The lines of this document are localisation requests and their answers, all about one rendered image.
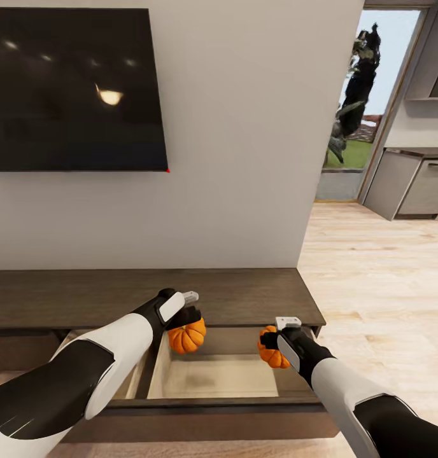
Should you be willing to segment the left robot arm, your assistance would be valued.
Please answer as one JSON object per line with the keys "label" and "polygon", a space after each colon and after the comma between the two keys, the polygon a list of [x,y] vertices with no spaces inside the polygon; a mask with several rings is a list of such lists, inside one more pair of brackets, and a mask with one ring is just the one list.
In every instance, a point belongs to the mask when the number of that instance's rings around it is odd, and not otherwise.
{"label": "left robot arm", "polygon": [[0,385],[0,458],[45,458],[111,401],[164,331],[201,320],[196,292],[163,290],[121,319],[74,338],[57,357]]}

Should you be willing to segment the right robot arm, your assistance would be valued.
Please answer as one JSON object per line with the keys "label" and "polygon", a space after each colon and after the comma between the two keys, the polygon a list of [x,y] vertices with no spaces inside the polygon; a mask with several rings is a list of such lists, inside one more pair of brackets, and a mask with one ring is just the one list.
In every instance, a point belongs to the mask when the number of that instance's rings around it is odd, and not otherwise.
{"label": "right robot arm", "polygon": [[438,426],[307,337],[297,317],[275,323],[277,332],[265,332],[260,344],[279,349],[305,378],[356,458],[438,458]]}

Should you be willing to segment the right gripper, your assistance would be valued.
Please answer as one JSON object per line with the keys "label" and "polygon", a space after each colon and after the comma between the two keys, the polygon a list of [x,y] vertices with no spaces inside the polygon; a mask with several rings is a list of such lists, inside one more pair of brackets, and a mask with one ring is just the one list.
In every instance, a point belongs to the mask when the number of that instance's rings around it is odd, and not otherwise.
{"label": "right gripper", "polygon": [[260,337],[260,344],[265,345],[267,349],[278,349],[277,336],[282,331],[277,332],[265,332],[263,336]]}

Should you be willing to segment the pumpkin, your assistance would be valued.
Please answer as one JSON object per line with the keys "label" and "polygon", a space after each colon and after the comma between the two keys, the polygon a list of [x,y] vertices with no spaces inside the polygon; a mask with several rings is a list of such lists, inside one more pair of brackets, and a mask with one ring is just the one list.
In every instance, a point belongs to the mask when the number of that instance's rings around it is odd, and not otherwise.
{"label": "pumpkin", "polygon": [[176,350],[178,354],[193,352],[203,344],[206,336],[206,327],[204,319],[169,330],[169,345]]}
{"label": "pumpkin", "polygon": [[[260,332],[260,336],[263,336],[265,332],[277,332],[277,326],[266,326],[264,330]],[[280,353],[279,349],[267,349],[265,345],[260,344],[258,341],[258,349],[260,350],[260,357],[269,364],[272,368],[288,368],[290,363],[287,358]]]}

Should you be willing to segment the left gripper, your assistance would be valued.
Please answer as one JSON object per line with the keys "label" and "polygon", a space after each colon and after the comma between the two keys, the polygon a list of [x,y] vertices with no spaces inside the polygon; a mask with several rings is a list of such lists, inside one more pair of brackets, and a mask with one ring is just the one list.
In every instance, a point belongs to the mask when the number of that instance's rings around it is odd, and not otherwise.
{"label": "left gripper", "polygon": [[186,326],[187,324],[191,324],[201,320],[201,312],[200,310],[196,310],[195,306],[190,306],[185,310],[185,316],[182,320],[178,322],[170,322],[169,326],[164,331],[173,330],[178,327]]}

